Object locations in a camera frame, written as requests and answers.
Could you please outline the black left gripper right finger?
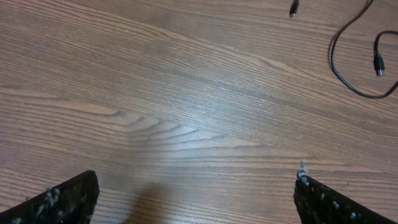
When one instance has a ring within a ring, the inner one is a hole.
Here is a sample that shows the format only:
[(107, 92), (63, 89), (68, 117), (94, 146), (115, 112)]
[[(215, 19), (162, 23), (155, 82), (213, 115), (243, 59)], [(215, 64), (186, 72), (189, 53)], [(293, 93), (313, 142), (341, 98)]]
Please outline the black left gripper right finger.
[(302, 224), (395, 224), (307, 175), (295, 182), (294, 203)]

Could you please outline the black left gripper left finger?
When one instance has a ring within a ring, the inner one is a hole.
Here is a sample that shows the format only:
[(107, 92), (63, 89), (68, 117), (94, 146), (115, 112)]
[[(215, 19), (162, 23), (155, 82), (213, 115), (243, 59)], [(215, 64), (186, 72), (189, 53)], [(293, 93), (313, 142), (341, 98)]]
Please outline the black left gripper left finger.
[(96, 173), (87, 170), (1, 212), (1, 224), (89, 224), (99, 194)]

